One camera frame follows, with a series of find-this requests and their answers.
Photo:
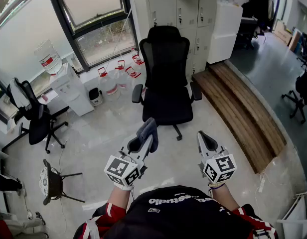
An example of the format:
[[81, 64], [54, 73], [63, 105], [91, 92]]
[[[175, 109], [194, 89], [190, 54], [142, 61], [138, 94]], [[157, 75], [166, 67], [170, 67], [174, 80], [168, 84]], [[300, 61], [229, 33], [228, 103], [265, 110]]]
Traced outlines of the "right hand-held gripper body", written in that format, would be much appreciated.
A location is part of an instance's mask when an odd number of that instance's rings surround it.
[[234, 156], [226, 148], [221, 147], [215, 153], [201, 153], [201, 157], [198, 166], [202, 177], [206, 177], [212, 184], [228, 181], [237, 170]]

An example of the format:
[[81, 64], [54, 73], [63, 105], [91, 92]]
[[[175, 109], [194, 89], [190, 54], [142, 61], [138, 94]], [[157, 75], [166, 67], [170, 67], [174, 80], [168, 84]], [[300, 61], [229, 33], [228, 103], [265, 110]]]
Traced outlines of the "grey-blue cloth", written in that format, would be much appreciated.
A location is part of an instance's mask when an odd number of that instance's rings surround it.
[[144, 124], [138, 129], [136, 135], [140, 143], [145, 143], [147, 138], [151, 135], [153, 142], [150, 148], [150, 153], [154, 153], [158, 148], [158, 133], [157, 124], [154, 118], [147, 119]]

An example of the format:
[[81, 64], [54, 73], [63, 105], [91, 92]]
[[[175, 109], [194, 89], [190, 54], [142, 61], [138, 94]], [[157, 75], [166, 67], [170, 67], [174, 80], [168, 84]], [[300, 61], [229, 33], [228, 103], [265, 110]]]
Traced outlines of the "black mesh office chair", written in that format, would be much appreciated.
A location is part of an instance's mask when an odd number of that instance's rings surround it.
[[139, 43], [146, 81], [137, 84], [132, 93], [132, 102], [143, 105], [143, 121], [153, 118], [157, 125], [173, 126], [177, 140], [182, 139], [177, 126], [192, 121], [192, 103], [202, 99], [199, 86], [186, 79], [189, 46], [176, 27], [152, 27]]

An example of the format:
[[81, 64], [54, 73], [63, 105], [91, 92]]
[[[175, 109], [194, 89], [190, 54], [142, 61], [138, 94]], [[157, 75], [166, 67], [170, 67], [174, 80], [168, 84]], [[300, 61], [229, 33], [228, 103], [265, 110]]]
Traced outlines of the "person's left forearm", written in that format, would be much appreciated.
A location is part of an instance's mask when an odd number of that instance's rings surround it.
[[117, 207], [126, 209], [129, 203], [131, 191], [133, 189], [134, 189], [133, 185], [126, 187], [126, 186], [114, 183], [114, 188], [107, 202]]

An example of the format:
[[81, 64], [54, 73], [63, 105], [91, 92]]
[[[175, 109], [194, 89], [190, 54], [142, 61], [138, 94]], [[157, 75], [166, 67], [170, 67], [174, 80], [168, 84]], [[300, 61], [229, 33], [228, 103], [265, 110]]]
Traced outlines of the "person's right forearm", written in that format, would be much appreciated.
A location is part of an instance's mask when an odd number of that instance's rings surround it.
[[209, 184], [208, 186], [211, 189], [213, 198], [219, 204], [221, 204], [222, 206], [224, 206], [230, 211], [234, 211], [240, 208], [238, 203], [235, 201], [235, 199], [231, 195], [225, 182], [221, 182], [218, 184]]

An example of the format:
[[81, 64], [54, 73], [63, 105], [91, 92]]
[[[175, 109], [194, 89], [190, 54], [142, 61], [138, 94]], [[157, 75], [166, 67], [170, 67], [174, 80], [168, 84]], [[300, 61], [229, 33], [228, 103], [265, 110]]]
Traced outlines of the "wooden step platform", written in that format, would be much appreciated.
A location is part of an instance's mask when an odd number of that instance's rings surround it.
[[287, 142], [268, 110], [224, 62], [192, 75], [243, 150], [254, 173], [265, 170]]

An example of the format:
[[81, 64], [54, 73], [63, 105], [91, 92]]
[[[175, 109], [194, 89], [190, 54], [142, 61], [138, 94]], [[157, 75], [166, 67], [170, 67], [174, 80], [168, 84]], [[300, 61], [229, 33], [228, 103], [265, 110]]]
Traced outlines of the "small black and white bin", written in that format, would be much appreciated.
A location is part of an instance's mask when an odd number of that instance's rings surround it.
[[98, 106], [103, 102], [102, 95], [98, 88], [93, 88], [89, 91], [89, 100], [93, 106]]

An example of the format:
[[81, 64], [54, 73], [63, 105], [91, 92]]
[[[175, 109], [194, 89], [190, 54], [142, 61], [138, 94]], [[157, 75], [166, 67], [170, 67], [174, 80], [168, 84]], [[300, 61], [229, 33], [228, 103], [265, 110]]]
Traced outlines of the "person's black and red jacket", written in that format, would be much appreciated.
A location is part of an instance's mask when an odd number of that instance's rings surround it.
[[73, 239], [278, 239], [251, 205], [230, 211], [187, 186], [157, 188], [126, 209], [108, 202], [76, 230]]

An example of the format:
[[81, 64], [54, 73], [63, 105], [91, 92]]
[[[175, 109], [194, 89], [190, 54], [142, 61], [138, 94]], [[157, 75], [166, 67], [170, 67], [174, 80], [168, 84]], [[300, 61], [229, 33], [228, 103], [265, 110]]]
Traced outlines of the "black stool with patterned cushion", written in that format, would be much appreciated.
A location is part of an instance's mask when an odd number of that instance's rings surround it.
[[63, 189], [63, 180], [65, 178], [83, 175], [83, 173], [61, 175], [57, 169], [51, 167], [50, 163], [46, 159], [43, 160], [43, 164], [44, 168], [42, 169], [39, 177], [39, 187], [45, 196], [45, 199], [43, 200], [44, 206], [49, 204], [52, 200], [58, 200], [62, 197], [81, 203], [85, 202], [66, 195]]

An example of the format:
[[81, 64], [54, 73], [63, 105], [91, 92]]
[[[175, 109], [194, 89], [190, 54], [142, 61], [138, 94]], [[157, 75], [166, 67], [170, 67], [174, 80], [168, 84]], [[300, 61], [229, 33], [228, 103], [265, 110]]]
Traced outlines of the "white water dispenser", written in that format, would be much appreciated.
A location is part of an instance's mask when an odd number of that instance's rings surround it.
[[83, 116], [94, 110], [87, 89], [69, 63], [64, 63], [57, 74], [51, 75], [49, 83], [57, 95], [78, 116]]

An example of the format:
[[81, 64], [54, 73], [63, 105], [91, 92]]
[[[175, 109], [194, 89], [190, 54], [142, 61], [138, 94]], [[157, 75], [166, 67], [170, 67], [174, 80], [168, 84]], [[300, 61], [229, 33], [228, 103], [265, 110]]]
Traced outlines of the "white metal rack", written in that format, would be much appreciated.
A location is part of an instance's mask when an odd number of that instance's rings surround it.
[[285, 239], [307, 239], [307, 191], [295, 194], [294, 203], [277, 223]]

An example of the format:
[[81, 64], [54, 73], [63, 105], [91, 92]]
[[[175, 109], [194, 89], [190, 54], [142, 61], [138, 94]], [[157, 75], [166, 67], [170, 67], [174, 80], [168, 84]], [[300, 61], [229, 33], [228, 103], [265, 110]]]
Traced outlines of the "black swivel chair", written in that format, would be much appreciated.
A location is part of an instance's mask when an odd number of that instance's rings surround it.
[[56, 113], [52, 114], [46, 104], [41, 103], [35, 96], [34, 91], [29, 83], [29, 81], [20, 82], [21, 88], [27, 94], [29, 101], [31, 103], [31, 109], [25, 110], [25, 108], [18, 108], [15, 105], [13, 97], [10, 92], [10, 86], [7, 87], [7, 96], [10, 102], [18, 109], [14, 117], [14, 122], [18, 122], [21, 118], [25, 118], [29, 121], [29, 128], [24, 128], [20, 126], [20, 133], [27, 133], [29, 144], [35, 145], [46, 139], [45, 151], [50, 153], [48, 149], [51, 138], [54, 138], [60, 145], [62, 149], [65, 148], [65, 144], [62, 144], [55, 132], [62, 126], [69, 126], [67, 121], [57, 124], [57, 118], [68, 111], [68, 107], [65, 107]]
[[302, 115], [301, 124], [304, 124], [306, 122], [304, 107], [307, 106], [307, 68], [305, 69], [304, 73], [298, 76], [296, 79], [296, 91], [300, 95], [299, 98], [294, 90], [290, 90], [288, 94], [282, 94], [281, 98], [288, 98], [296, 105], [294, 111], [290, 114], [290, 118], [292, 119], [296, 115], [297, 111], [300, 111]]

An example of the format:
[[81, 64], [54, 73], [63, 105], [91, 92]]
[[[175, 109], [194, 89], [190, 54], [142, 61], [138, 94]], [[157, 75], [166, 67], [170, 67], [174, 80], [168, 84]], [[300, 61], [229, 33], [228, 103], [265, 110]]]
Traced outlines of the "white garment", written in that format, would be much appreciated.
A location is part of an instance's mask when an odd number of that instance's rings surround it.
[[15, 102], [16, 107], [31, 109], [31, 103], [25, 91], [21, 88], [18, 78], [12, 78], [10, 81], [10, 92]]

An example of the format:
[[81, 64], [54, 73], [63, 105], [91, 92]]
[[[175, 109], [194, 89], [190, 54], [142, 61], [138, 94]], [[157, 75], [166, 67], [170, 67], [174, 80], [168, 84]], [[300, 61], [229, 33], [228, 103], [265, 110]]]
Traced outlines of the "black framed window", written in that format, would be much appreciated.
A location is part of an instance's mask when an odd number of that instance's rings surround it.
[[17, 112], [7, 96], [12, 78], [29, 81], [37, 95], [50, 87], [34, 54], [49, 39], [80, 72], [138, 46], [131, 0], [0, 0], [0, 130]]

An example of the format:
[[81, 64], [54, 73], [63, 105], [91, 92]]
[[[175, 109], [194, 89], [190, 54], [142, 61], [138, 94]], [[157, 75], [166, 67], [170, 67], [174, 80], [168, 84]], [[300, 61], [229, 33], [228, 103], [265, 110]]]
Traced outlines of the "cardboard box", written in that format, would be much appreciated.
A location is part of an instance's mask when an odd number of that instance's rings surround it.
[[286, 25], [279, 20], [276, 24], [274, 35], [294, 52], [302, 33], [298, 29], [295, 29], [293, 33], [289, 32]]

